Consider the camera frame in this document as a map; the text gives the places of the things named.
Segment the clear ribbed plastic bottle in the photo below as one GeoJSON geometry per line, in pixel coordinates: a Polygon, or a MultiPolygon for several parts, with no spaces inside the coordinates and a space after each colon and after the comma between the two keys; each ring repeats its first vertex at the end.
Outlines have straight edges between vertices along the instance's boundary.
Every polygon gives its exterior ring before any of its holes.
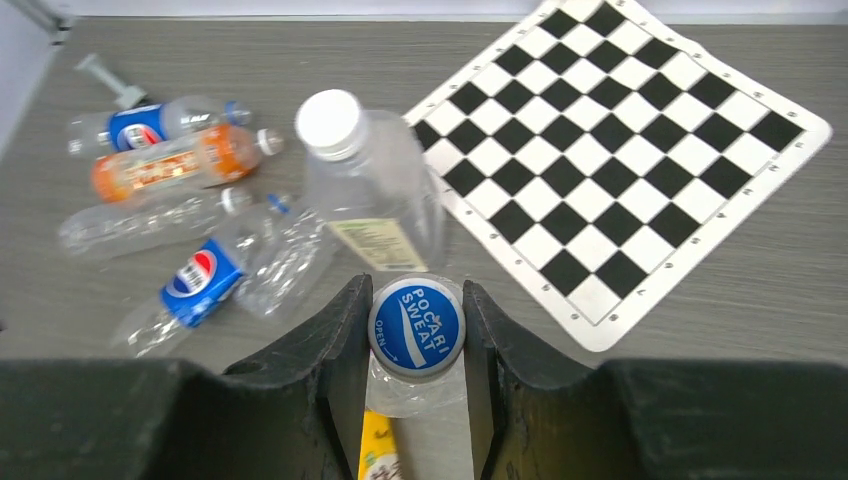
{"type": "Polygon", "coordinates": [[[391,375],[371,357],[365,406],[387,417],[407,418],[460,403],[466,399],[463,367],[459,360],[443,375],[410,383],[391,375]]]}

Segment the blue white cap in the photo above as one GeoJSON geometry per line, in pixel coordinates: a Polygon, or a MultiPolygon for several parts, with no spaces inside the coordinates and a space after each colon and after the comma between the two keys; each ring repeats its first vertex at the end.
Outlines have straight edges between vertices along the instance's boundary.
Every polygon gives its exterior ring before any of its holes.
{"type": "Polygon", "coordinates": [[[367,321],[377,363],[410,383],[444,375],[459,358],[466,332],[459,285],[424,273],[398,277],[377,291],[367,321]]]}

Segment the pepsi bottle rear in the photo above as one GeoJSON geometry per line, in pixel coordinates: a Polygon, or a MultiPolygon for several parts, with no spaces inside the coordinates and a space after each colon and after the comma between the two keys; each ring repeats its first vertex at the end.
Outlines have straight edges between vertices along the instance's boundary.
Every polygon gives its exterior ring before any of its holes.
{"type": "Polygon", "coordinates": [[[95,159],[174,140],[220,124],[245,126],[252,111],[236,100],[189,95],[135,108],[81,114],[67,127],[67,153],[95,159]]]}

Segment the pepsi bottle centre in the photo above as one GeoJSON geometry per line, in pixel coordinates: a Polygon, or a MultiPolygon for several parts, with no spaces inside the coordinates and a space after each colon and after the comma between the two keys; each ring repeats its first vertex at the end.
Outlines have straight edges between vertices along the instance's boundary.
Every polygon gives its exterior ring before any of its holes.
{"type": "Polygon", "coordinates": [[[110,347],[135,358],[170,353],[248,276],[259,250],[277,239],[295,198],[268,194],[222,221],[147,301],[130,312],[110,347]]]}

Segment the pepsi bottle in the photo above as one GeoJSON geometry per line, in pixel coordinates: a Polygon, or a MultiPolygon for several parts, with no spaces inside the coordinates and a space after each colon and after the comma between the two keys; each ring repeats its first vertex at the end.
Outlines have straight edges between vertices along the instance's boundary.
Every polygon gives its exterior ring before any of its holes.
{"type": "Polygon", "coordinates": [[[130,312],[110,347],[135,358],[170,353],[248,276],[259,250],[277,239],[295,198],[268,194],[222,221],[147,301],[130,312]]]}
{"type": "Polygon", "coordinates": [[[81,114],[67,127],[67,153],[95,159],[174,140],[220,124],[245,126],[252,111],[236,100],[189,95],[135,108],[81,114]]]}

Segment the orange drink bottle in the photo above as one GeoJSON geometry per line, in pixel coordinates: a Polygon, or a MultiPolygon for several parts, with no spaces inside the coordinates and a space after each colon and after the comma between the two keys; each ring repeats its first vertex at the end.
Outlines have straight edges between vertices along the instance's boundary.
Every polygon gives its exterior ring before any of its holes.
{"type": "Polygon", "coordinates": [[[255,132],[222,124],[138,150],[98,159],[91,170],[94,190],[104,202],[140,201],[179,189],[203,189],[235,182],[284,149],[270,128],[255,132]]]}

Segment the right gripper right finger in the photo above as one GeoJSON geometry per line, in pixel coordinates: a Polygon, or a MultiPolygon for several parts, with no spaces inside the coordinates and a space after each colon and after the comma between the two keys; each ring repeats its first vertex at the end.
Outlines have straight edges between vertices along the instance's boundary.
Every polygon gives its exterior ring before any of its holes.
{"type": "Polygon", "coordinates": [[[586,367],[463,285],[478,479],[843,479],[847,370],[624,358],[586,367]]]}

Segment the crushed clear bottle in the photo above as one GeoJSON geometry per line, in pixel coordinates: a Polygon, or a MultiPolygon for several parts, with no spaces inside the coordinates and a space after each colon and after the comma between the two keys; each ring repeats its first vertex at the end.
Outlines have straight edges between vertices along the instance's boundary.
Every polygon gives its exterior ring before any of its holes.
{"type": "Polygon", "coordinates": [[[71,257],[109,260],[207,236],[254,202],[251,191],[226,187],[104,203],[67,218],[58,242],[71,257]]]}

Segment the yellow juice bottle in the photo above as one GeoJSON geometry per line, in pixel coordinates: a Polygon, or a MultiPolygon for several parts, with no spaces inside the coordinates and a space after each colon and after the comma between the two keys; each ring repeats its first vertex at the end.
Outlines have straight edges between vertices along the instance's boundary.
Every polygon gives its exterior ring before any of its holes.
{"type": "Polygon", "coordinates": [[[364,412],[358,479],[404,479],[391,421],[370,410],[364,412]]]}

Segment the white bottle cap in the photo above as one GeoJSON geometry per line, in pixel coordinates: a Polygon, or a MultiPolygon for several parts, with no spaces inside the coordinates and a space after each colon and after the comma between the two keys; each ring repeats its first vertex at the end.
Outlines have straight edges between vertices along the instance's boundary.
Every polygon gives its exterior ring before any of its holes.
{"type": "Polygon", "coordinates": [[[365,109],[355,95],[341,89],[310,96],[299,107],[294,126],[307,151],[330,162],[354,156],[368,138],[365,109]]]}

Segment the clear square labelled bottle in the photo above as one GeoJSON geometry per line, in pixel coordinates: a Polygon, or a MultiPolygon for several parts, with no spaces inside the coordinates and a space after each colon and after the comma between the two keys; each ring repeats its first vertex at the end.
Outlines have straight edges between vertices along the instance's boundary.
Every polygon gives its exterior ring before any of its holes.
{"type": "Polygon", "coordinates": [[[372,269],[438,269],[445,212],[422,147],[400,114],[362,107],[368,138],[357,154],[330,162],[304,146],[307,202],[372,269]]]}

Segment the grey metal t-bolt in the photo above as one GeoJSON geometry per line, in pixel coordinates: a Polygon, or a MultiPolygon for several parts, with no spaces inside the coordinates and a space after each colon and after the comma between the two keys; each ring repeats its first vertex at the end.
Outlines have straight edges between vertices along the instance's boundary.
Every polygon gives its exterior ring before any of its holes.
{"type": "Polygon", "coordinates": [[[120,110],[133,109],[151,103],[148,93],[141,87],[129,84],[112,72],[96,53],[89,53],[74,67],[105,85],[115,95],[113,103],[120,110]]]}

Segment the black white checkered mat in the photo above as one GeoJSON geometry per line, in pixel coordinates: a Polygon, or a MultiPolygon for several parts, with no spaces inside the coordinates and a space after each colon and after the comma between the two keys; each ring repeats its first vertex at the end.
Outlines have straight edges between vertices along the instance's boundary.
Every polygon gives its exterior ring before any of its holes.
{"type": "Polygon", "coordinates": [[[444,207],[603,352],[831,138],[635,1],[545,1],[406,113],[444,207]]]}

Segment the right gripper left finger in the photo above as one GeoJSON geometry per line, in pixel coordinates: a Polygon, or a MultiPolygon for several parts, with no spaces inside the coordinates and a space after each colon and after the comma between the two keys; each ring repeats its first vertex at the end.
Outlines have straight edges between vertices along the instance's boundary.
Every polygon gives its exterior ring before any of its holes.
{"type": "Polygon", "coordinates": [[[1,365],[5,479],[352,479],[372,305],[353,277],[319,312],[215,373],[180,359],[1,365]]]}

